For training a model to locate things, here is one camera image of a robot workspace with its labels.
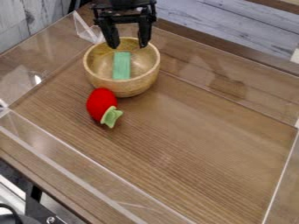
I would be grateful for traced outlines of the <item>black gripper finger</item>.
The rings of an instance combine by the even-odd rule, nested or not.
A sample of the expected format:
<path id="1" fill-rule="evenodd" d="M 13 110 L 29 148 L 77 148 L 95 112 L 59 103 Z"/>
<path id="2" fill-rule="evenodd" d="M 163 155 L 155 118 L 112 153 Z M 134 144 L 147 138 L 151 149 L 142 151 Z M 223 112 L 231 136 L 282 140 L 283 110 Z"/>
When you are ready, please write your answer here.
<path id="1" fill-rule="evenodd" d="M 148 45 L 148 42 L 151 40 L 151 32 L 152 32 L 152 24 L 146 17 L 142 17 L 139 21 L 139 31 L 138 31 L 139 46 L 142 48 L 147 47 Z"/>
<path id="2" fill-rule="evenodd" d="M 107 20 L 100 20 L 99 26 L 100 26 L 103 35 L 105 37 L 108 46 L 112 49 L 116 49 L 120 44 L 120 38 L 119 38 L 116 25 Z"/>

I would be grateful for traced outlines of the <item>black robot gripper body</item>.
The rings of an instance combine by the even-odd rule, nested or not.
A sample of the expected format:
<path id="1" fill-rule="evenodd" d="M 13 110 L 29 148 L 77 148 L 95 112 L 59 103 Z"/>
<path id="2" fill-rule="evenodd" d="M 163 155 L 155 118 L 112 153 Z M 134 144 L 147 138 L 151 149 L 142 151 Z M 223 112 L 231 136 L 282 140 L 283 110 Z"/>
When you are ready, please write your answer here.
<path id="1" fill-rule="evenodd" d="M 146 23 L 156 21 L 156 0 L 93 0 L 93 21 L 108 24 Z"/>

